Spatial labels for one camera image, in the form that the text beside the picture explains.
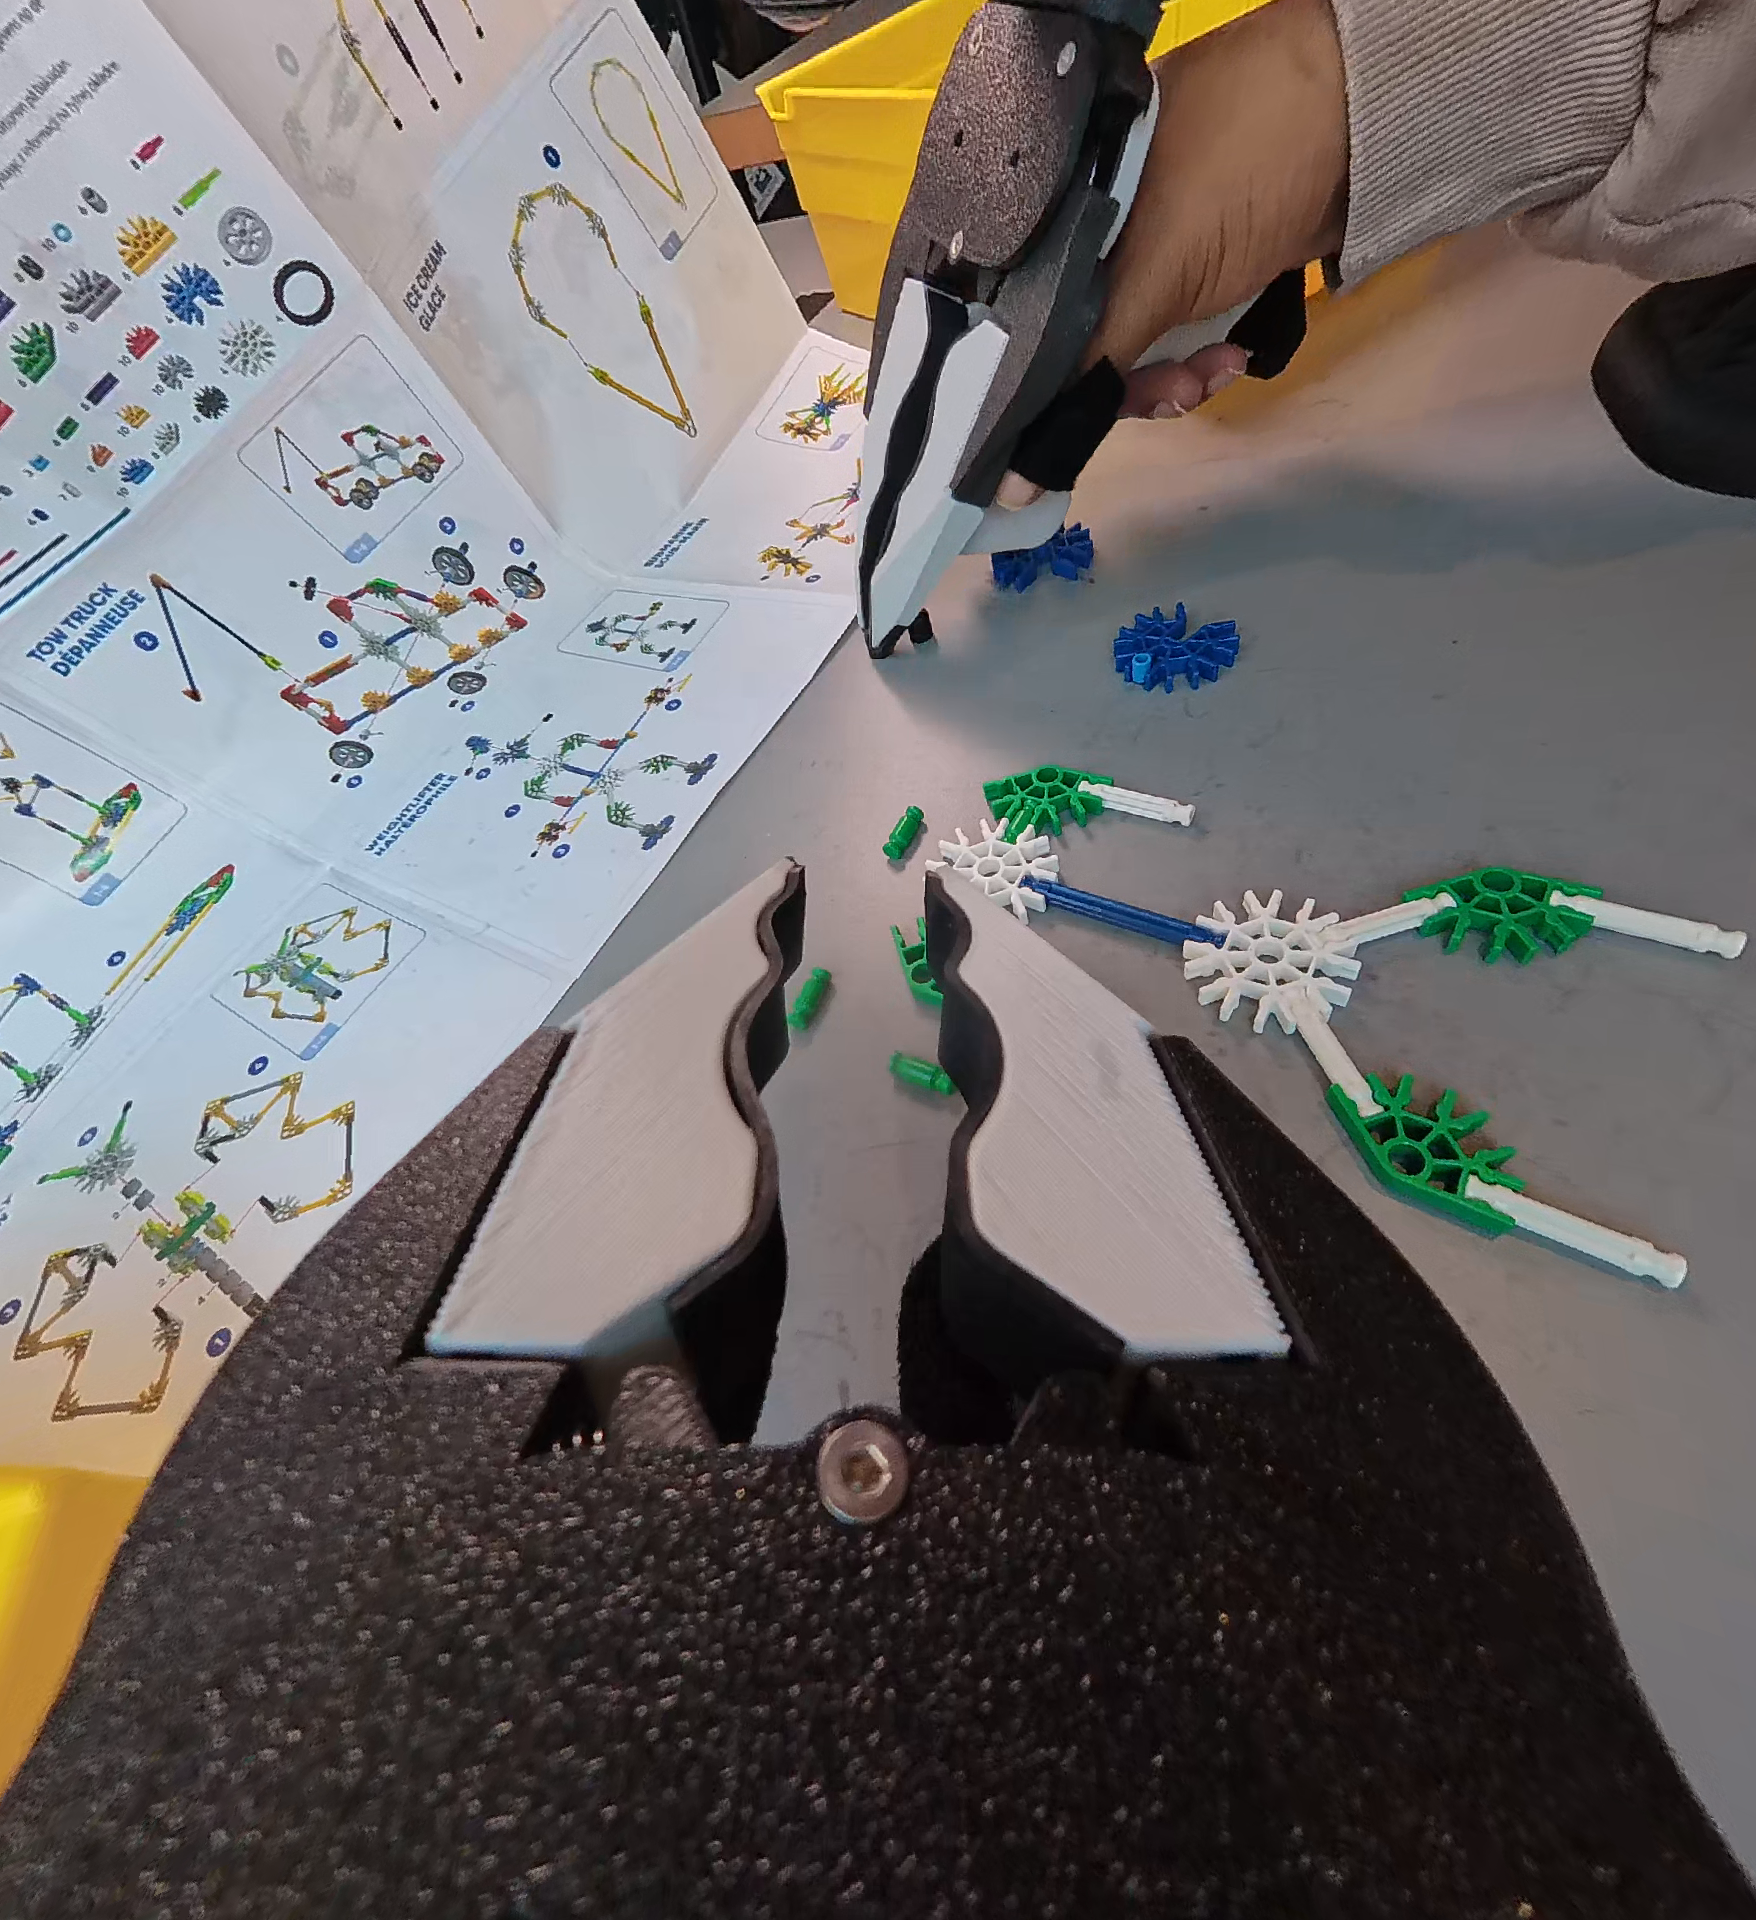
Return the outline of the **blue toy connector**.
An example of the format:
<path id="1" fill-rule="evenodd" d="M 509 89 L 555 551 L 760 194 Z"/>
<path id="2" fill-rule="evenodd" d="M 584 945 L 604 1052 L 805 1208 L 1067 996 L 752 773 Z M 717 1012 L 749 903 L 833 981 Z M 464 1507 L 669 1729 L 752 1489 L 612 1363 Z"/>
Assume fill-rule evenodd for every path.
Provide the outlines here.
<path id="1" fill-rule="evenodd" d="M 1236 621 L 1191 625 L 1184 605 L 1176 613 L 1142 613 L 1112 638 L 1115 673 L 1146 692 L 1172 692 L 1176 684 L 1200 688 L 1234 668 L 1240 654 Z"/>
<path id="2" fill-rule="evenodd" d="M 995 551 L 991 557 L 991 581 L 995 591 L 1031 591 L 1042 578 L 1063 578 L 1078 583 L 1092 578 L 1095 537 L 1090 526 L 1072 521 L 1032 549 Z"/>

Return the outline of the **person's right hand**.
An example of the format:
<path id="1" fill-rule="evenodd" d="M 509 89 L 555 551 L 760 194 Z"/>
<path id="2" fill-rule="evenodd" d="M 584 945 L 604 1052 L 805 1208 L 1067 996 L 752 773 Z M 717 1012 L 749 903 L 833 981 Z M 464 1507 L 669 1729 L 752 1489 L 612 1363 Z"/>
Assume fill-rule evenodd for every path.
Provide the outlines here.
<path id="1" fill-rule="evenodd" d="M 1200 347 L 1146 367 L 1170 332 L 1337 255 L 1346 234 L 1346 67 L 1330 4 L 1267 4 L 1158 65 L 1151 156 L 1082 356 L 1126 374 L 1120 417 L 1172 419 L 1247 370 Z"/>

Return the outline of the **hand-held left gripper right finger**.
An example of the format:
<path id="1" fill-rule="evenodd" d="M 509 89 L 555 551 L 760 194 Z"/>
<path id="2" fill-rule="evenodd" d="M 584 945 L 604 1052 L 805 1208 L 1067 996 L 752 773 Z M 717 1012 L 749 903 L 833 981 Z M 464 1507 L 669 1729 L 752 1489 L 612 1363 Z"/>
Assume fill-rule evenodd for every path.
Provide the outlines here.
<path id="1" fill-rule="evenodd" d="M 975 884 L 928 877 L 923 920 L 964 1116 L 904 1405 L 932 1430 L 1276 1407 L 1294 1337 L 1151 1023 Z"/>

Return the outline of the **white green blue toy assembly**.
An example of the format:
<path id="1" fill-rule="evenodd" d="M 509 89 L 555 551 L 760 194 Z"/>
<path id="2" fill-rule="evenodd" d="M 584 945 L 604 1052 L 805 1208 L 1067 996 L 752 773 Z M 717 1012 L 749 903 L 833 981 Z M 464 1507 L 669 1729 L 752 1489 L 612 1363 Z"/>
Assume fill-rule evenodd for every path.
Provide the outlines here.
<path id="1" fill-rule="evenodd" d="M 1215 903 L 1208 913 L 1180 921 L 1067 884 L 1052 833 L 1106 812 L 1188 829 L 1195 817 L 1191 805 L 1056 765 L 991 781 L 984 801 L 991 812 L 980 832 L 946 836 L 927 861 L 928 875 L 958 884 L 966 907 L 991 903 L 1016 921 L 1056 911 L 1180 949 L 1184 981 L 1198 987 L 1198 1005 L 1218 1021 L 1248 1008 L 1258 1035 L 1276 1025 L 1310 1049 L 1331 1116 L 1399 1200 L 1487 1236 L 1525 1231 L 1666 1290 L 1686 1283 L 1681 1255 L 1534 1200 L 1511 1170 L 1514 1150 L 1485 1142 L 1487 1115 L 1467 1112 L 1451 1091 L 1419 1098 L 1411 1076 L 1390 1081 L 1363 1071 L 1331 1017 L 1361 975 L 1361 949 L 1411 932 L 1442 940 L 1449 953 L 1474 940 L 1489 965 L 1561 953 L 1587 932 L 1735 960 L 1745 949 L 1743 932 L 1651 913 L 1609 900 L 1594 884 L 1511 865 L 1418 888 L 1353 920 L 1315 900 L 1287 911 L 1282 893 L 1247 893 L 1240 907 Z"/>

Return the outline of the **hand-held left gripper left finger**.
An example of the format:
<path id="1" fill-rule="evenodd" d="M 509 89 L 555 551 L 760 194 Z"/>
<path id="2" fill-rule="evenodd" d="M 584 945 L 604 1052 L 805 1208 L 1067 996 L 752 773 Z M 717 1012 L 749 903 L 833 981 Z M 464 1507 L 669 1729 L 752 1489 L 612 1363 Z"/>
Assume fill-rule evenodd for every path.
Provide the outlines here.
<path id="1" fill-rule="evenodd" d="M 781 857 L 576 1017 L 426 1354 L 568 1363 L 604 1414 L 635 1365 L 667 1363 L 699 1430 L 752 1441 L 787 1278 L 760 1094 L 787 1059 L 803 916 Z"/>

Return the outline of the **brown cardboard piece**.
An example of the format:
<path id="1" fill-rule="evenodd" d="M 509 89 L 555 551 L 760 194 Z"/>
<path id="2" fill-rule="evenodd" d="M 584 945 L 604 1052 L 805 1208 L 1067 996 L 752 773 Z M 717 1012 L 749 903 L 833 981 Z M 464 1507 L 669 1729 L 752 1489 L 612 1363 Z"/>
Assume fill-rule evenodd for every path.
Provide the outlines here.
<path id="1" fill-rule="evenodd" d="M 749 87 L 733 87 L 701 104 L 699 124 L 731 174 L 785 159 L 780 125 Z"/>

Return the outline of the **person's right forearm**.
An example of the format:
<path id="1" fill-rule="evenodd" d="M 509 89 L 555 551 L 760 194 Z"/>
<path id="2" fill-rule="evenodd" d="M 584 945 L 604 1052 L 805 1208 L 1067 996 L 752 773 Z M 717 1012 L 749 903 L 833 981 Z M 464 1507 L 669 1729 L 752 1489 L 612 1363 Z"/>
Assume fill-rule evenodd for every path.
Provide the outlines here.
<path id="1" fill-rule="evenodd" d="M 1337 4 L 1341 264 L 1514 220 L 1651 283 L 1756 263 L 1756 4 Z"/>

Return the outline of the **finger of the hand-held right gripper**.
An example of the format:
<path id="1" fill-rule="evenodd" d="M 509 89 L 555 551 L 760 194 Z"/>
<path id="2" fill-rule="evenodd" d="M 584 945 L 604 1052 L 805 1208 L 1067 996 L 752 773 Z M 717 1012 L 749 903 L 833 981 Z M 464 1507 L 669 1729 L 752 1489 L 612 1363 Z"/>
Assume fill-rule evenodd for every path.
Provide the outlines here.
<path id="1" fill-rule="evenodd" d="M 1007 398 L 998 374 L 1010 332 L 988 308 L 954 295 L 894 303 L 894 625 L 928 605 L 932 589 L 984 518 L 970 470 L 982 458 Z"/>
<path id="2" fill-rule="evenodd" d="M 914 398 L 923 373 L 923 280 L 907 276 L 894 303 L 887 352 L 876 370 L 876 397 L 868 410 L 865 453 L 876 458 L 876 478 L 861 494 L 859 535 L 859 616 L 868 654 L 887 660 L 900 629 L 887 629 L 876 616 L 876 563 L 884 558 L 894 507 L 914 474 L 920 449 L 920 398 Z"/>

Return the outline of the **folded paper instruction sheet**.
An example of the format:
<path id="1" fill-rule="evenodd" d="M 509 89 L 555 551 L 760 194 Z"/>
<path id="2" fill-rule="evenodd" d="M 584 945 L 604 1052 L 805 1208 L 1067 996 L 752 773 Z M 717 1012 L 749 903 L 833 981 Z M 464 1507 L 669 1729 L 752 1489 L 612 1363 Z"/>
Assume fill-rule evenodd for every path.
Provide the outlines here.
<path id="1" fill-rule="evenodd" d="M 0 4 L 0 1461 L 150 1474 L 851 616 L 635 4 Z"/>

